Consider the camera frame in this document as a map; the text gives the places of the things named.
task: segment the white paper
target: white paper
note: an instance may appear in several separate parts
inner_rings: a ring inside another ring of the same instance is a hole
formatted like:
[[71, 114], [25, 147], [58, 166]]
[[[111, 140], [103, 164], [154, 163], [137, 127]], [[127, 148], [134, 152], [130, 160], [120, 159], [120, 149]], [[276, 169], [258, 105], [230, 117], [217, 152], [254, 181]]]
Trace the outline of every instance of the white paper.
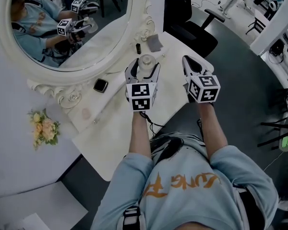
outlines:
[[34, 213], [50, 230], [70, 230], [87, 213], [62, 182], [0, 198], [0, 230]]
[[34, 213], [24, 219], [4, 226], [4, 230], [50, 230], [42, 219]]

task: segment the oval mirror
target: oval mirror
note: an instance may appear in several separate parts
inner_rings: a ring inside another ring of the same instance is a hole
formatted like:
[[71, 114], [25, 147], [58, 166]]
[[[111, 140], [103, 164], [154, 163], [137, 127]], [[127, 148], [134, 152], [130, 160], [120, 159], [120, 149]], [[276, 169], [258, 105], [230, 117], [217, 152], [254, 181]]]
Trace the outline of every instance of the oval mirror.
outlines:
[[79, 71], [102, 61], [126, 30], [128, 0], [12, 0], [19, 47], [41, 68]]

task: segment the light blue sweatshirt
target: light blue sweatshirt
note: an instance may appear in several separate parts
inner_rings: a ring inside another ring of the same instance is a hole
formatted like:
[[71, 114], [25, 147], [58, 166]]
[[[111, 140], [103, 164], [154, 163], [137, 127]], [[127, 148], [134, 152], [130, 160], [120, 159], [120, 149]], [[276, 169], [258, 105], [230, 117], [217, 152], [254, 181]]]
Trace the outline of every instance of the light blue sweatshirt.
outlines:
[[33, 0], [42, 5], [42, 8], [31, 3], [26, 3], [27, 15], [18, 20], [17, 23], [22, 26], [26, 32], [14, 30], [18, 44], [23, 50], [45, 65], [58, 68], [65, 57], [53, 48], [46, 49], [47, 38], [42, 38], [43, 34], [49, 31], [56, 31], [58, 25], [58, 16], [61, 12], [55, 3], [50, 0]]
[[233, 184], [247, 187], [271, 224], [278, 195], [270, 177], [234, 146], [207, 160], [204, 143], [193, 135], [171, 158], [156, 161], [164, 148], [146, 156], [129, 153], [114, 172], [91, 230], [114, 230], [124, 210], [140, 202], [148, 230], [173, 230], [198, 222], [215, 230], [242, 230]]

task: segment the dark grey floor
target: dark grey floor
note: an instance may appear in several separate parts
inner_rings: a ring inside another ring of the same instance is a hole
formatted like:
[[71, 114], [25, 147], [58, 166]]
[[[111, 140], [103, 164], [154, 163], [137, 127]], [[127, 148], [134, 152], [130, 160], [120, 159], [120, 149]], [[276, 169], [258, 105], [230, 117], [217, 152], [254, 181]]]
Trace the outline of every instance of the dark grey floor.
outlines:
[[[201, 25], [206, 17], [207, 14], [193, 8], [193, 22]], [[259, 126], [259, 123], [281, 118], [280, 111], [270, 108], [269, 103], [275, 91], [282, 87], [269, 67], [236, 34], [216, 20], [211, 26], [218, 45], [206, 59], [215, 67], [214, 73], [221, 84], [215, 103], [218, 119], [229, 144], [237, 146], [261, 168], [265, 168], [280, 151], [271, 150], [273, 145], [257, 148], [257, 143], [276, 135], [274, 132], [265, 135], [270, 128]], [[187, 104], [173, 116], [162, 132], [200, 135], [196, 124], [198, 118], [196, 104]], [[287, 168], [288, 153], [284, 153], [266, 170], [279, 190], [284, 184], [283, 176], [288, 173]], [[88, 230], [108, 183], [85, 159], [66, 175], [63, 183], [89, 210], [74, 230]]]

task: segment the white mirror frame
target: white mirror frame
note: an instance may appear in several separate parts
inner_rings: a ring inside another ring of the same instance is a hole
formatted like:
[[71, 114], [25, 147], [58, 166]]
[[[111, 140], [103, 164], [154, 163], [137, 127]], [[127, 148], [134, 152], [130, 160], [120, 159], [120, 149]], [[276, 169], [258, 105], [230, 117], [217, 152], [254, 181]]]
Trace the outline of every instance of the white mirror frame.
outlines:
[[92, 67], [78, 71], [47, 69], [29, 58], [18, 46], [12, 31], [10, 9], [12, 0], [0, 0], [0, 42], [10, 60], [28, 77], [31, 89], [52, 95], [63, 108], [72, 108], [81, 99], [82, 84], [110, 68], [126, 51], [130, 43], [145, 41], [155, 31], [155, 24], [147, 14], [149, 0], [128, 0], [127, 27], [115, 48]]

